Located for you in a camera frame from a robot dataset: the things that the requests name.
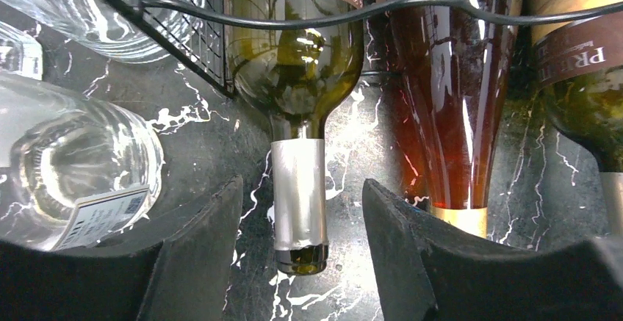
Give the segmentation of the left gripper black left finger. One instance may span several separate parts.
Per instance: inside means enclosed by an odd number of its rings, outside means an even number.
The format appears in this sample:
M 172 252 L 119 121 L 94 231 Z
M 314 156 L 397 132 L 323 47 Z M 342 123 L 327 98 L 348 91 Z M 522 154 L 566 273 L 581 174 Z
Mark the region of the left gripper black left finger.
M 221 320 L 242 209 L 235 176 L 95 248 L 1 244 L 3 320 Z

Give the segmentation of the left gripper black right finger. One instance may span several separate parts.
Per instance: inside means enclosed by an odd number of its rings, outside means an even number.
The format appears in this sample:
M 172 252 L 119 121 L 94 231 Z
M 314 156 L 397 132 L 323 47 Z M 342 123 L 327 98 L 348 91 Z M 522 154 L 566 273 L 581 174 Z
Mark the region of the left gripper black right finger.
M 364 222 L 386 320 L 620 320 L 622 239 L 540 253 L 468 234 L 374 179 Z

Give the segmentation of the clear bottle brown neck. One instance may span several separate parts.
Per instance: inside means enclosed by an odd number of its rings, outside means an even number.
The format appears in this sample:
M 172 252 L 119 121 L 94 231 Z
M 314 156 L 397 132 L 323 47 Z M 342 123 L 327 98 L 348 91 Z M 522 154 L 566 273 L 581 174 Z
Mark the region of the clear bottle brown neck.
M 108 101 L 1 73 L 1 238 L 92 245 L 145 215 L 161 190 L 153 128 Z

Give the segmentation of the dark wine bottle gold cap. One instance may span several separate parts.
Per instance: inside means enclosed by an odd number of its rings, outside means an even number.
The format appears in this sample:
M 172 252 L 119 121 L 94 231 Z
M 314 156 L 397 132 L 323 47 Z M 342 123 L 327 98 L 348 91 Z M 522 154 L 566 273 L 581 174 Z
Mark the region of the dark wine bottle gold cap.
M 467 2 L 501 15 L 518 15 L 522 7 L 522 0 Z M 431 214 L 485 237 L 517 28 L 478 20 L 455 7 L 406 7 L 389 18 L 424 149 Z

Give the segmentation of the dark wine bottle silver cap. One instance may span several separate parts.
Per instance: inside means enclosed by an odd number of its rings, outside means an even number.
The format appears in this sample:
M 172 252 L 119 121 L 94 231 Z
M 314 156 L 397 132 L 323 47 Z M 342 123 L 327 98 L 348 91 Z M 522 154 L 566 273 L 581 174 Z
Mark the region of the dark wine bottle silver cap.
M 363 0 L 225 0 L 238 18 L 298 20 L 358 9 Z M 325 269 L 327 117 L 359 80 L 361 21 L 296 30 L 226 28 L 226 57 L 242 98 L 271 125 L 277 268 L 289 275 Z

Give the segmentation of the clear bottle dark label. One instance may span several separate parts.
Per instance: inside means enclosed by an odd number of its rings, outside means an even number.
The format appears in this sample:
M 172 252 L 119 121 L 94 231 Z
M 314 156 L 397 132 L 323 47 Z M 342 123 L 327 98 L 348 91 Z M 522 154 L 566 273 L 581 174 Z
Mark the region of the clear bottle dark label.
M 118 62 L 150 63 L 169 53 L 103 0 L 1 0 L 77 43 Z M 205 0 L 182 0 L 204 7 Z M 144 15 L 163 37 L 180 46 L 197 19 L 174 10 L 151 8 Z

